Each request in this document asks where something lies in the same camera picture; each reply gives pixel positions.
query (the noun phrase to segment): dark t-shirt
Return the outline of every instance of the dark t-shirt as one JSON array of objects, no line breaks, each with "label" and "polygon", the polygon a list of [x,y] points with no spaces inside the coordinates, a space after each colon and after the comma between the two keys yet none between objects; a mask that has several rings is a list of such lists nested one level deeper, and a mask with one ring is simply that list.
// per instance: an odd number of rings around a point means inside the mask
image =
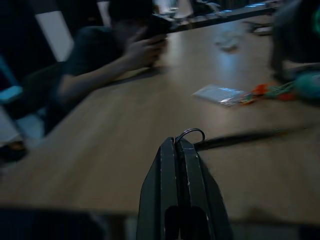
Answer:
[{"label": "dark t-shirt", "polygon": [[[88,26],[82,28],[74,40],[73,49],[63,67],[63,75],[79,76],[89,73],[121,57],[122,51],[117,47],[112,31],[105,26]],[[57,101],[57,88],[50,96],[44,120],[45,133],[50,132],[74,107],[66,107]]]}]

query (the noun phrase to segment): orange object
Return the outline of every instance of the orange object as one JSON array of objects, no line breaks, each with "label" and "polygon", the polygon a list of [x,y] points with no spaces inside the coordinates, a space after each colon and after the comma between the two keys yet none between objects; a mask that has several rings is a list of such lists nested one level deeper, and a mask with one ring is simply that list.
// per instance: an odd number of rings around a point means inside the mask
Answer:
[{"label": "orange object", "polygon": [[268,84],[259,84],[253,90],[255,95],[264,95],[268,92]]},{"label": "orange object", "polygon": [[277,97],[281,101],[292,101],[296,99],[296,95],[293,93],[284,93]]}]

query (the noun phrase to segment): black cable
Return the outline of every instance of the black cable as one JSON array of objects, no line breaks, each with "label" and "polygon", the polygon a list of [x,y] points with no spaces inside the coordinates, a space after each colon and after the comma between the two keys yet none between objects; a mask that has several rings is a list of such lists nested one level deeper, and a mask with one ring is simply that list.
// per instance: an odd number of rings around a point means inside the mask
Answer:
[{"label": "black cable", "polygon": [[199,129],[199,128],[189,128],[189,129],[185,130],[183,133],[181,133],[180,136],[177,136],[175,138],[174,144],[177,144],[185,135],[187,135],[187,134],[189,134],[191,132],[200,132],[202,134],[202,141],[204,141],[206,139],[206,135],[201,129]]}]

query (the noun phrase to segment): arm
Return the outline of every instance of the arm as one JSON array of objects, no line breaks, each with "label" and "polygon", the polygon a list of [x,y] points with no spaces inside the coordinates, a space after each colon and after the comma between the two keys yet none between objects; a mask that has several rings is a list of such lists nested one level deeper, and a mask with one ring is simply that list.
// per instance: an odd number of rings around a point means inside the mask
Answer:
[{"label": "arm", "polygon": [[129,66],[128,58],[124,56],[97,70],[79,76],[64,75],[58,88],[58,98],[63,104],[81,99],[129,71]]},{"label": "arm", "polygon": [[146,67],[158,60],[166,41],[165,35],[136,41],[143,32],[129,40],[124,55],[97,70],[78,76],[64,75],[58,88],[58,99],[62,104],[75,102],[95,89],[111,82],[120,75]]}]

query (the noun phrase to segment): green object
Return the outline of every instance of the green object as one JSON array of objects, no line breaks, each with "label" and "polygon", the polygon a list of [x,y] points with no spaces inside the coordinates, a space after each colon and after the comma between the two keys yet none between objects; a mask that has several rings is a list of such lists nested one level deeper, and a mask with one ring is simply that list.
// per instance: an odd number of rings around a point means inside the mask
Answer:
[{"label": "green object", "polygon": [[320,37],[320,7],[314,14],[314,31]]},{"label": "green object", "polygon": [[297,94],[310,100],[320,100],[320,71],[303,73],[294,81]]},{"label": "green object", "polygon": [[293,90],[293,88],[293,82],[288,82],[281,86],[269,86],[268,92],[264,96],[270,99],[276,99],[281,94],[290,93]]}]

